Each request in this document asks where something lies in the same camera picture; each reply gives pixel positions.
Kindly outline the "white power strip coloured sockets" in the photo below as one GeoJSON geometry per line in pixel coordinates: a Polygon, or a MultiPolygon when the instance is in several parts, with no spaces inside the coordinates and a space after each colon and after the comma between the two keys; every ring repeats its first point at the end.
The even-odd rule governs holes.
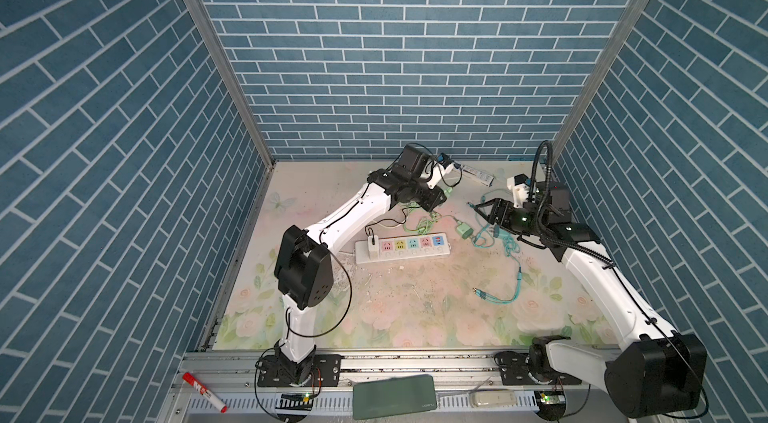
{"type": "Polygon", "coordinates": [[[451,253],[445,233],[378,238],[380,253],[373,260],[369,258],[366,239],[355,243],[357,265],[442,257],[451,253]]]}

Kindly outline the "red marker left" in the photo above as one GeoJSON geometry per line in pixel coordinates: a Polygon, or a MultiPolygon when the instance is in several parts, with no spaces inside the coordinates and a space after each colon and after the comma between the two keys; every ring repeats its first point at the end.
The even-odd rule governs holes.
{"type": "Polygon", "coordinates": [[[192,386],[213,408],[219,413],[226,413],[229,409],[228,405],[208,387],[206,387],[201,381],[199,381],[194,375],[189,372],[185,372],[182,375],[183,380],[192,386]]]}

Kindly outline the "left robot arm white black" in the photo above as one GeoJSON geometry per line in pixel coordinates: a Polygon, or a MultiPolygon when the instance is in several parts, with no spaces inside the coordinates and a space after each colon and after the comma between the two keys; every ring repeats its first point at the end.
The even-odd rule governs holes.
{"type": "Polygon", "coordinates": [[[314,331],[315,307],[333,287],[336,252],[399,204],[415,203],[426,212],[440,206],[446,194],[439,184],[452,172],[463,174],[448,155],[409,143],[388,167],[369,173],[337,210],[306,229],[293,225],[285,231],[274,268],[286,319],[281,356],[302,363],[315,351],[315,340],[328,333],[314,331]]]}

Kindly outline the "blue white toothpaste box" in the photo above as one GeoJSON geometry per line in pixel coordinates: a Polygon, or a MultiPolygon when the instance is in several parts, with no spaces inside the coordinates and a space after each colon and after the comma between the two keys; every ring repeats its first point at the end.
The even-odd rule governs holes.
{"type": "Polygon", "coordinates": [[[483,170],[473,168],[465,164],[456,164],[456,167],[460,170],[460,173],[481,185],[491,187],[494,183],[495,177],[483,170]]]}

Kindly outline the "green rectangular pad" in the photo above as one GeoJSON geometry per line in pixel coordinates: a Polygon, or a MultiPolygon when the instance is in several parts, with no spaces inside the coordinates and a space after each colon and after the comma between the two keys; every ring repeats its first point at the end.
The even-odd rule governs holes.
{"type": "Polygon", "coordinates": [[[428,374],[356,384],[352,405],[354,420],[429,412],[438,407],[434,380],[428,374]]]}

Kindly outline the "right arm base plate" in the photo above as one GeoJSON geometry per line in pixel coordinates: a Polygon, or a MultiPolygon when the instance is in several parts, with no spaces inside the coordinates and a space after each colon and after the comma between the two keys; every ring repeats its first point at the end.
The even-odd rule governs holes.
{"type": "Polygon", "coordinates": [[[527,353],[511,350],[501,351],[493,355],[493,361],[499,370],[504,386],[577,386],[582,384],[580,379],[571,375],[558,373],[554,370],[534,368],[527,353]]]}

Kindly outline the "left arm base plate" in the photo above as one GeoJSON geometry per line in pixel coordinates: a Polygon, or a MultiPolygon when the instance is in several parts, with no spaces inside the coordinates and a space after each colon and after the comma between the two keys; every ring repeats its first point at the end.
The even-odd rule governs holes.
{"type": "Polygon", "coordinates": [[[256,385],[259,388],[308,387],[311,385],[337,387],[342,356],[311,353],[301,362],[291,361],[281,351],[264,356],[257,364],[256,385]]]}

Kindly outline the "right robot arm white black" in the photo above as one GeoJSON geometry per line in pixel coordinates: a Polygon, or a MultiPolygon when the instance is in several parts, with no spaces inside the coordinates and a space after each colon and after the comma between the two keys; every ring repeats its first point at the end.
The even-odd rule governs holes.
{"type": "Polygon", "coordinates": [[[576,378],[606,392],[630,419],[707,415],[704,344],[654,310],[619,271],[597,233],[573,220],[567,187],[519,178],[511,193],[511,200],[494,198],[472,208],[520,242],[550,251],[602,312],[618,345],[598,349],[565,336],[536,337],[527,357],[532,379],[550,384],[561,376],[576,378]]]}

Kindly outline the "green charger plug right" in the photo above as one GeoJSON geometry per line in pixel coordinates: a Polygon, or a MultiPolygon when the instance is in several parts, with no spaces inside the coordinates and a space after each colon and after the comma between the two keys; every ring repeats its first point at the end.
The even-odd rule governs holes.
{"type": "Polygon", "coordinates": [[[468,223],[459,220],[456,221],[455,230],[463,240],[470,238],[474,234],[474,229],[468,223]]]}

